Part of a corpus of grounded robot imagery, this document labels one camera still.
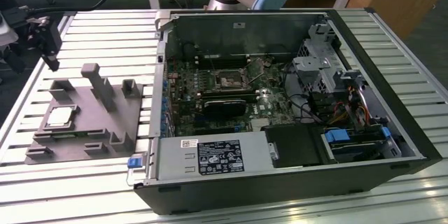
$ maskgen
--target blue latch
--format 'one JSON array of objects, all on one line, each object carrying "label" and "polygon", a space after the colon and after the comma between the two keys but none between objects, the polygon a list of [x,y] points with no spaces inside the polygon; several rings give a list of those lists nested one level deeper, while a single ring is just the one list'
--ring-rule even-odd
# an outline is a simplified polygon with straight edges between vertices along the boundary
[{"label": "blue latch", "polygon": [[390,128],[388,127],[383,127],[382,131],[383,131],[384,137],[388,139],[392,136]]},{"label": "blue latch", "polygon": [[131,157],[128,160],[128,169],[143,167],[143,157]]},{"label": "blue latch", "polygon": [[326,133],[326,139],[328,143],[339,141],[350,141],[351,137],[348,136],[347,130],[331,130]]}]

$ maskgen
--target metal plate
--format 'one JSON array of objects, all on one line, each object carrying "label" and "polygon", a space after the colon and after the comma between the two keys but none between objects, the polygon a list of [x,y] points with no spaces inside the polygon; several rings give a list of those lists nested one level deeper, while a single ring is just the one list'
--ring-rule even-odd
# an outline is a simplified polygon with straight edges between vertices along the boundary
[{"label": "metal plate", "polygon": [[[75,86],[88,85],[80,78],[83,60],[98,60],[102,75],[111,84],[136,79],[146,85],[140,113],[138,152],[148,148],[154,58],[156,40],[140,33],[154,33],[155,10],[96,11],[76,16],[66,28],[60,73],[47,68],[36,77],[34,89],[24,92],[24,106],[14,123],[4,125],[6,141],[0,148],[0,222],[2,223],[420,223],[448,218],[448,105],[446,89],[382,21],[364,10],[340,14],[362,45],[378,63],[403,103],[436,145],[444,160],[414,175],[395,178],[371,192],[347,196],[312,198],[179,216],[158,216],[127,184],[127,158],[27,166],[23,164],[32,134],[47,110],[47,92],[55,78],[70,78]],[[94,34],[108,39],[135,33],[124,40],[94,40]],[[132,179],[142,179],[136,171]]]}]

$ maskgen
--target sticker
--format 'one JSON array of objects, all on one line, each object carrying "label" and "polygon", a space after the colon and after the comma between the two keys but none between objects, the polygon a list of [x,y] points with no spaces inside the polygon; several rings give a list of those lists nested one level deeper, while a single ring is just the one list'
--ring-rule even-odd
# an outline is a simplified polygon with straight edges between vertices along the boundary
[{"label": "sticker", "polygon": [[240,140],[198,143],[198,154],[202,175],[244,172]]},{"label": "sticker", "polygon": [[196,147],[196,146],[198,146],[198,139],[182,140],[180,142],[182,148],[190,148],[190,147]]},{"label": "sticker", "polygon": [[246,28],[246,23],[234,23],[234,29]]}]

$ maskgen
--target power supply label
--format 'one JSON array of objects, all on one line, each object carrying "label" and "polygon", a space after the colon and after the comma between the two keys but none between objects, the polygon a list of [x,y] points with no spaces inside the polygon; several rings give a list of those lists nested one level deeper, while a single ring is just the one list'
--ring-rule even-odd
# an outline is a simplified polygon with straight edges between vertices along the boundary
[{"label": "power supply label", "polygon": [[244,172],[240,140],[198,143],[198,161],[202,175]]}]

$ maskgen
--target floor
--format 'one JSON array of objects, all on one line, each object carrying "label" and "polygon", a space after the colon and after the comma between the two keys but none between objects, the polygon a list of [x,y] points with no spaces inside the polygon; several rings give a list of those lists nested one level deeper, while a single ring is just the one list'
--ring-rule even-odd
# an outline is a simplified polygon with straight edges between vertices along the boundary
[{"label": "floor", "polygon": [[[48,7],[47,0],[18,0],[20,5],[30,7]],[[91,6],[99,0],[56,0],[58,7],[74,6],[74,3],[82,6]],[[194,0],[194,8],[202,8],[208,0]],[[160,0],[162,8],[179,8],[172,0]],[[104,9],[148,9],[147,0],[108,0],[103,6]],[[418,55],[436,78],[448,87],[448,0],[439,0],[436,7],[423,20],[420,26],[415,29],[412,35],[406,40],[406,44]],[[23,57],[27,64],[27,70],[23,74],[14,73],[8,66],[0,64],[0,125],[8,116],[10,110],[15,104],[23,86],[28,80],[32,69],[39,58],[32,56]]]}]

